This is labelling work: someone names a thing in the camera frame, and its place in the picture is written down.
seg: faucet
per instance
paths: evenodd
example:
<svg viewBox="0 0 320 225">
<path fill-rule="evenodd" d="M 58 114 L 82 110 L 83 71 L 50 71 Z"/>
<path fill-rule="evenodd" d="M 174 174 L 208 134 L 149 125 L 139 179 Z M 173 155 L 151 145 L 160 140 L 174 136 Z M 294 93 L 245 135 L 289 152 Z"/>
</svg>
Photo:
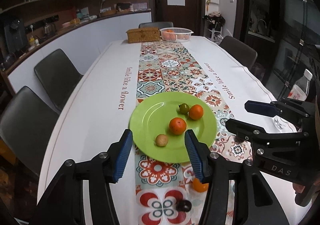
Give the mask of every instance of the faucet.
<svg viewBox="0 0 320 225">
<path fill-rule="evenodd" d="M 264 22 L 264 25 L 265 25 L 266 30 L 267 30 L 267 23 L 266 23 L 264 20 L 260 19 L 260 20 L 258 20 L 258 23 L 257 23 L 257 28 L 256 28 L 256 32 L 257 32 L 257 33 L 258 33 L 258 26 L 259 26 L 259 22 L 260 22 L 260 21 L 263 21 L 263 22 Z"/>
</svg>

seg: brown door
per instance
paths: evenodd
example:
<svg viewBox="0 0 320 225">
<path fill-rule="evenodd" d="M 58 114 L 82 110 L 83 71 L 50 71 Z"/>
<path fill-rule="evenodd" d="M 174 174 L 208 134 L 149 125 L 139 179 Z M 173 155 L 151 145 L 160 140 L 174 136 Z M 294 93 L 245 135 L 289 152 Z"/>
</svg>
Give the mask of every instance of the brown door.
<svg viewBox="0 0 320 225">
<path fill-rule="evenodd" d="M 155 0 L 157 22 L 173 22 L 174 27 L 187 28 L 200 35 L 199 0 L 185 0 L 185 6 L 168 5 L 167 0 Z"/>
</svg>

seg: dining table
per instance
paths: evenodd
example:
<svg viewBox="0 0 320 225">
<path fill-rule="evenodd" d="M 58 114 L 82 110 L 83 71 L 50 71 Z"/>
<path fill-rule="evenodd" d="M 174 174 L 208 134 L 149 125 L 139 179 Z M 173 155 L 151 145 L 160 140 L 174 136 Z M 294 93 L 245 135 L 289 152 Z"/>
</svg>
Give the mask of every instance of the dining table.
<svg viewBox="0 0 320 225">
<path fill-rule="evenodd" d="M 248 100 L 270 103 L 275 97 L 248 68 L 210 40 L 191 36 L 183 43 L 114 41 L 88 69 L 58 118 L 44 156 L 37 200 L 65 160 L 87 161 L 108 150 L 128 128 L 136 106 L 163 92 L 191 94 L 210 107 L 217 120 L 217 134 L 209 149 L 227 160 L 243 162 L 254 154 L 249 142 L 241 142 L 228 132 L 225 122 L 229 118 L 261 126 L 268 133 L 280 132 L 272 118 L 248 113 L 244 108 Z M 289 123 L 282 132 L 296 129 Z M 310 204 L 296 205 L 292 183 L 262 174 L 289 224 L 298 224 Z M 120 224 L 198 224 L 206 192 L 195 191 L 193 179 L 190 162 L 163 163 L 133 145 L 123 177 L 110 184 Z M 90 225 L 88 187 L 84 181 L 84 215 Z M 233 188 L 234 181 L 230 181 L 226 224 L 232 223 Z M 190 212 L 175 209 L 179 198 L 192 203 Z"/>
</svg>

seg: white tablecloth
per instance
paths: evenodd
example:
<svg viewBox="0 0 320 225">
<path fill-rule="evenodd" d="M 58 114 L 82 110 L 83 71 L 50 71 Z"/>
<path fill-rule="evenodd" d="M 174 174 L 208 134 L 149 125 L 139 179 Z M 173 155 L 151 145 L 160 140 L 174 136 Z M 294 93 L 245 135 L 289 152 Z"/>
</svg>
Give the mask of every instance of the white tablecloth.
<svg viewBox="0 0 320 225">
<path fill-rule="evenodd" d="M 262 126 L 269 133 L 278 132 L 271 118 L 247 113 L 244 109 L 247 100 L 276 100 L 246 67 L 206 38 L 193 36 L 183 45 L 215 82 L 236 119 Z M 92 159 L 106 151 L 111 143 L 117 142 L 128 127 L 136 107 L 140 47 L 140 43 L 128 44 L 126 41 L 111 43 L 77 85 L 52 132 L 41 169 L 38 200 L 66 159 L 75 162 Z M 130 77 L 125 90 L 128 94 L 121 102 L 126 74 Z M 110 185 L 120 224 L 136 224 L 134 172 L 132 149 L 123 178 L 117 184 Z M 302 208 L 294 203 L 295 193 L 290 182 L 263 175 L 276 194 L 289 223 L 297 224 L 308 207 Z M 84 209 L 86 223 L 92 224 L 88 183 L 84 183 Z"/>
</svg>

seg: small brown potato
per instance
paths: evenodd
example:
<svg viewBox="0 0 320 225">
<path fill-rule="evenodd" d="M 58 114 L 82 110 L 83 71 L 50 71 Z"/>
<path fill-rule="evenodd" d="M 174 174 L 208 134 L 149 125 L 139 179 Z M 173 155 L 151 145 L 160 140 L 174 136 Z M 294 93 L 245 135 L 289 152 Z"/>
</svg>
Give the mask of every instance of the small brown potato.
<svg viewBox="0 0 320 225">
<path fill-rule="evenodd" d="M 168 136 L 164 134 L 160 134 L 156 137 L 156 145 L 160 147 L 164 147 L 168 143 Z"/>
</svg>

